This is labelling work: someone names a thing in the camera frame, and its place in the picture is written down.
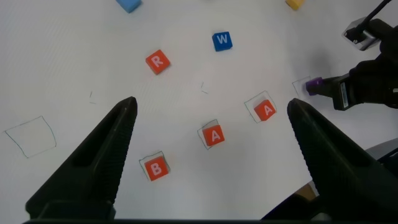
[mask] square outline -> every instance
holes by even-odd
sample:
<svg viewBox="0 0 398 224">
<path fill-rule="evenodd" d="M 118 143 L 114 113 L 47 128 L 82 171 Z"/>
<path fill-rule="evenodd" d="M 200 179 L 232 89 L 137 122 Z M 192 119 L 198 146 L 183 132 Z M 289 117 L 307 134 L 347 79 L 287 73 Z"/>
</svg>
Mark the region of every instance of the square outline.
<svg viewBox="0 0 398 224">
<path fill-rule="evenodd" d="M 144 157 L 144 158 L 138 160 L 139 165 L 141 166 L 141 169 L 142 169 L 142 171 L 144 171 L 144 174 L 145 174 L 145 176 L 147 177 L 148 180 L 150 180 L 150 178 L 148 177 L 147 172 L 145 172 L 145 168 L 142 166 L 141 161 L 143 161 L 145 158 L 154 156 L 154 155 L 156 155 L 156 154 L 161 154 L 161 155 L 162 155 L 162 157 L 163 157 L 163 159 L 164 159 L 164 162 L 166 163 L 167 170 L 168 170 L 168 172 L 169 172 L 168 174 L 171 173 L 171 169 L 170 169 L 169 163 L 167 162 L 166 157 L 164 156 L 164 153 L 163 153 L 162 151 L 156 152 L 156 153 L 154 153 L 154 154 L 152 154 L 152 155 L 146 156 L 146 157 Z"/>
<path fill-rule="evenodd" d="M 312 79 L 311 79 L 311 76 L 307 76 L 307 77 L 304 77 L 304 78 L 301 78 L 301 79 L 299 79 L 299 80 L 296 80 L 296 81 L 292 82 L 293 88 L 294 88 L 294 90 L 296 91 L 297 97 L 298 97 L 299 99 L 300 99 L 300 95 L 299 95 L 299 93 L 298 93 L 298 91 L 297 91 L 297 89 L 296 89 L 296 86 L 294 86 L 294 83 L 297 83 L 297 82 L 299 82 L 299 81 L 301 81 L 301 80 L 304 80 L 304 79 L 306 79 L 306 78 L 310 78 L 309 81 L 312 80 Z"/>
<path fill-rule="evenodd" d="M 199 136 L 201 142 L 203 143 L 204 147 L 205 147 L 207 150 L 211 149 L 213 146 L 208 147 L 208 146 L 206 145 L 206 143 L 205 143 L 205 142 L 203 141 L 203 139 L 201 138 L 201 136 L 200 136 L 200 134 L 199 134 L 199 131 L 202 130 L 202 132 L 203 132 L 203 128 L 206 127 L 208 124 L 214 122 L 214 121 L 217 122 L 217 125 L 220 125 L 220 124 L 218 123 L 218 120 L 217 120 L 217 119 L 214 119 L 214 120 L 211 120 L 211 121 L 207 122 L 205 125 L 203 125 L 203 127 L 201 127 L 201 128 L 197 131 L 198 136 Z"/>
<path fill-rule="evenodd" d="M 20 147 L 20 145 L 7 133 L 7 131 L 9 131 L 9 130 L 11 130 L 11 129 L 13 129 L 13 128 L 17 128 L 17 127 L 19 127 L 19 126 L 22 126 L 22 125 L 24 125 L 24 124 L 27 124 L 27 123 L 29 123 L 29 122 L 32 122 L 32 121 L 34 121 L 34 120 L 36 120 L 36 119 L 39 119 L 39 118 L 42 118 L 43 121 L 46 123 L 46 125 L 50 128 L 52 137 L 54 138 L 55 145 L 54 145 L 53 147 L 49 148 L 49 149 L 45 149 L 45 150 L 43 150 L 43 151 L 41 151 L 41 152 L 38 152 L 38 153 L 33 154 L 33 155 L 31 155 L 31 156 L 28 157 L 28 156 L 26 156 L 24 150 Z M 11 140 L 18 146 L 18 148 L 22 151 L 22 154 L 23 154 L 27 159 L 29 159 L 29 158 L 31 158 L 31 157 L 34 157 L 34 156 L 36 156 L 36 155 L 39 155 L 40 153 L 43 153 L 43 152 L 48 151 L 48 150 L 50 150 L 50 149 L 53 149 L 53 148 L 55 148 L 55 147 L 57 146 L 57 140 L 55 140 L 54 132 L 52 131 L 52 128 L 50 127 L 50 125 L 48 124 L 48 122 L 46 122 L 46 120 L 44 119 L 43 116 L 39 116 L 39 117 L 37 117 L 37 118 L 35 118 L 35 119 L 32 119 L 32 120 L 30 120 L 30 121 L 26 121 L 25 123 L 22 123 L 22 124 L 19 124 L 19 125 L 15 126 L 15 127 L 9 128 L 9 129 L 5 130 L 4 132 L 5 132 L 5 133 L 8 135 L 8 137 L 10 137 Z"/>
<path fill-rule="evenodd" d="M 248 103 L 249 101 L 253 100 L 254 98 L 256 98 L 257 96 L 259 96 L 259 95 L 261 95 L 261 94 L 263 94 L 263 93 L 267 93 L 267 96 L 269 97 L 269 99 L 267 98 L 267 100 L 271 100 L 272 105 L 275 107 L 275 113 L 278 113 L 278 109 L 276 108 L 276 104 L 274 103 L 274 100 L 271 98 L 271 96 L 270 96 L 270 94 L 268 93 L 268 91 L 267 91 L 267 90 L 264 90 L 264 91 L 262 91 L 261 93 L 257 94 L 256 96 L 250 98 L 250 100 L 247 100 L 247 101 L 244 102 L 244 106 L 246 107 L 247 111 L 249 112 L 250 116 L 253 118 L 254 122 L 256 122 L 256 124 L 261 123 L 261 122 L 263 122 L 263 121 L 257 122 L 256 119 L 254 119 L 254 117 L 253 117 L 253 115 L 251 114 L 251 112 L 250 112 L 250 110 L 249 110 L 249 108 L 248 108 L 248 106 L 247 106 L 246 103 Z"/>
</svg>

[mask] white table surface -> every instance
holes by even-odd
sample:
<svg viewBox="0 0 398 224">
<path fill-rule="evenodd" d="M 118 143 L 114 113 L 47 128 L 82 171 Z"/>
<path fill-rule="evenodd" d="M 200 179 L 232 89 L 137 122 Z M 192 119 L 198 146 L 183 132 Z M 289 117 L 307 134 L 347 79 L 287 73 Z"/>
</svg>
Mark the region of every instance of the white table surface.
<svg viewBox="0 0 398 224">
<path fill-rule="evenodd" d="M 311 180 L 285 112 L 292 82 L 374 59 L 378 48 L 360 52 L 341 33 L 379 2 L 307 0 L 294 12 L 283 0 L 143 0 L 127 14 L 112 0 L 1 0 L 0 130 L 43 116 L 57 140 L 27 159 L 0 134 L 2 223 L 26 221 L 30 196 L 129 96 L 138 116 L 116 218 L 263 217 Z M 397 7 L 378 17 L 396 25 Z M 230 31 L 231 50 L 214 51 L 218 31 Z M 159 76 L 145 63 L 157 49 L 172 64 Z M 278 112 L 256 124 L 243 103 L 264 90 Z M 396 110 L 308 102 L 363 148 L 397 137 Z M 226 141 L 207 151 L 197 129 L 212 119 Z M 157 151 L 171 173 L 149 182 L 139 159 Z"/>
</svg>

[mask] letter a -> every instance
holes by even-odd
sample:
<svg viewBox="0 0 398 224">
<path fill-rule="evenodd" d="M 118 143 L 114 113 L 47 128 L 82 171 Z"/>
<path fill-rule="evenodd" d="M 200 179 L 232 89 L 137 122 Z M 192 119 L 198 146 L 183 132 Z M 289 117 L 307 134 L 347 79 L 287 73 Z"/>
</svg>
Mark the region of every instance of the letter a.
<svg viewBox="0 0 398 224">
<path fill-rule="evenodd" d="M 214 142 L 215 139 L 221 139 L 215 130 L 213 130 L 213 132 L 211 134 L 211 138 L 212 138 L 211 139 L 212 142 Z"/>
</svg>

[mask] white letter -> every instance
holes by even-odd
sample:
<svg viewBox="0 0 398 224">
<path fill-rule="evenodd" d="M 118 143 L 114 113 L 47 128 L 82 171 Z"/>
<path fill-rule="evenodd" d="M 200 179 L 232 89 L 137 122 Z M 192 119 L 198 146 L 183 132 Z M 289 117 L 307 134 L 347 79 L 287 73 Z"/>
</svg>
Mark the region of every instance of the white letter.
<svg viewBox="0 0 398 224">
<path fill-rule="evenodd" d="M 213 138 L 213 139 L 211 140 L 212 142 L 214 142 L 214 140 L 215 140 L 216 138 L 221 139 L 220 136 L 217 134 L 217 132 L 216 132 L 215 130 L 213 130 L 213 132 L 212 132 L 211 135 L 212 135 L 212 138 Z"/>
<path fill-rule="evenodd" d="M 272 110 L 266 105 L 266 115 L 268 116 L 268 113 L 272 112 Z"/>
<path fill-rule="evenodd" d="M 152 62 L 159 68 L 159 65 L 163 65 L 163 62 L 160 61 L 159 56 L 155 56 L 151 58 Z"/>
<path fill-rule="evenodd" d="M 152 168 L 152 172 L 154 173 L 154 175 L 160 174 L 162 172 L 162 169 L 159 167 L 159 164 L 157 163 L 150 165 L 150 168 Z"/>
<path fill-rule="evenodd" d="M 217 39 L 218 39 L 218 42 L 220 44 L 222 44 L 223 41 L 225 41 L 225 43 L 227 43 L 226 34 L 225 35 L 221 35 L 221 38 L 220 38 L 220 36 L 217 36 Z"/>
</svg>

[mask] drawn square outline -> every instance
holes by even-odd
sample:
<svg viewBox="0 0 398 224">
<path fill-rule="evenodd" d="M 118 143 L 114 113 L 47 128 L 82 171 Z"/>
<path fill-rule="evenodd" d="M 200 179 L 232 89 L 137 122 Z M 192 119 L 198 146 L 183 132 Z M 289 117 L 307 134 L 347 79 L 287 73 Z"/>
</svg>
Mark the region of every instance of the drawn square outline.
<svg viewBox="0 0 398 224">
<path fill-rule="evenodd" d="M 21 142 L 18 144 L 18 142 L 19 142 L 20 140 L 18 140 L 18 139 L 16 140 L 16 137 L 13 138 L 13 137 L 12 137 L 13 134 L 11 134 L 11 133 L 9 133 L 9 132 L 10 132 L 10 130 L 12 130 L 12 129 L 14 129 L 14 128 L 22 127 L 23 125 L 27 125 L 27 124 L 29 124 L 29 123 L 31 123 L 31 122 L 37 120 L 37 119 L 40 119 L 40 118 L 43 119 L 45 125 L 47 125 L 47 127 L 49 127 L 49 130 L 50 130 L 50 132 L 51 132 L 51 134 L 52 134 L 52 137 L 53 137 L 53 140 L 54 140 L 54 146 L 49 147 L 48 149 L 44 149 L 43 151 L 40 151 L 40 152 L 37 152 L 37 153 L 34 153 L 34 154 L 32 154 L 32 155 L 27 156 L 27 151 L 26 151 L 26 150 L 25 150 L 25 151 L 23 150 L 23 148 L 21 147 Z M 48 124 L 48 122 L 46 122 L 46 120 L 44 119 L 43 116 L 39 116 L 39 117 L 37 117 L 37 118 L 35 118 L 35 119 L 32 119 L 32 120 L 30 120 L 30 121 L 27 121 L 27 122 L 25 122 L 25 123 L 22 123 L 22 124 L 20 124 L 20 125 L 15 126 L 15 127 L 9 128 L 9 129 L 5 130 L 4 132 L 5 132 L 5 133 L 7 134 L 7 136 L 18 146 L 18 148 L 22 151 L 22 154 L 23 154 L 27 159 L 28 159 L 28 158 L 31 158 L 31 157 L 33 157 L 33 156 L 36 156 L 36 155 L 38 155 L 38 154 L 40 154 L 40 153 L 43 153 L 43 152 L 45 152 L 45 151 L 48 151 L 48 150 L 50 150 L 50 149 L 53 149 L 53 148 L 55 148 L 55 147 L 57 146 L 57 141 L 55 140 L 54 132 L 52 131 L 52 128 L 50 127 L 50 125 Z"/>
<path fill-rule="evenodd" d="M 151 160 L 153 160 L 155 158 L 158 158 L 160 156 L 163 157 L 164 162 L 166 163 L 167 171 L 170 173 L 169 163 L 167 163 L 166 157 L 164 156 L 164 153 L 162 151 L 156 152 L 156 153 L 154 153 L 152 155 L 146 156 L 146 157 L 138 160 L 139 161 L 139 165 L 141 166 L 141 169 L 142 169 L 142 171 L 144 171 L 145 176 L 147 177 L 148 180 L 150 180 L 150 178 L 149 178 L 149 175 L 148 175 L 148 171 L 145 169 L 145 163 L 149 162 L 149 161 L 151 161 Z"/>
<path fill-rule="evenodd" d="M 249 106 L 248 106 L 248 104 L 250 102 L 254 101 L 254 100 L 258 101 L 257 104 L 261 103 L 263 100 L 271 101 L 272 105 L 275 108 L 275 113 L 278 113 L 278 109 L 276 108 L 276 104 L 274 103 L 274 100 L 269 95 L 268 91 L 267 90 L 262 91 L 261 93 L 257 94 L 256 96 L 250 98 L 250 100 L 247 100 L 246 102 L 244 102 L 244 105 L 245 105 L 247 111 L 249 112 L 250 116 L 253 118 L 254 122 L 256 122 L 257 124 L 262 122 L 262 121 L 261 121 L 260 117 L 258 117 L 256 112 L 254 111 L 254 106 L 253 105 L 249 105 L 249 106 L 253 107 L 252 111 L 249 109 Z"/>
<path fill-rule="evenodd" d="M 209 122 L 206 123 L 205 125 L 203 125 L 203 127 L 201 127 L 201 128 L 198 130 L 199 138 L 200 138 L 201 142 L 203 143 L 203 145 L 205 146 L 205 148 L 206 148 L 207 150 L 211 149 L 213 146 L 207 146 L 206 140 L 205 140 L 205 136 L 203 135 L 203 130 L 206 129 L 206 128 L 210 128 L 210 127 L 216 126 L 216 125 L 219 125 L 219 123 L 218 123 L 218 120 L 217 120 L 217 119 L 214 119 L 214 120 L 212 120 L 212 121 L 209 121 Z"/>
<path fill-rule="evenodd" d="M 295 84 L 295 83 L 300 83 L 300 82 L 302 82 L 302 81 L 304 81 L 304 80 L 306 80 L 306 79 L 308 79 L 307 82 L 309 82 L 309 81 L 311 80 L 311 77 L 310 77 L 310 76 L 307 76 L 307 77 L 304 77 L 304 78 L 301 78 L 301 79 L 299 79 L 299 80 L 296 80 L 296 81 L 292 82 L 293 88 L 294 88 L 294 90 L 296 91 L 297 97 L 298 97 L 300 100 L 308 100 L 308 99 L 310 98 L 310 94 L 307 92 L 307 90 L 304 90 L 306 96 L 302 96 L 302 94 L 300 94 L 300 93 L 302 93 L 302 91 L 297 90 L 297 88 L 298 88 L 299 86 L 295 86 L 294 84 Z"/>
</svg>

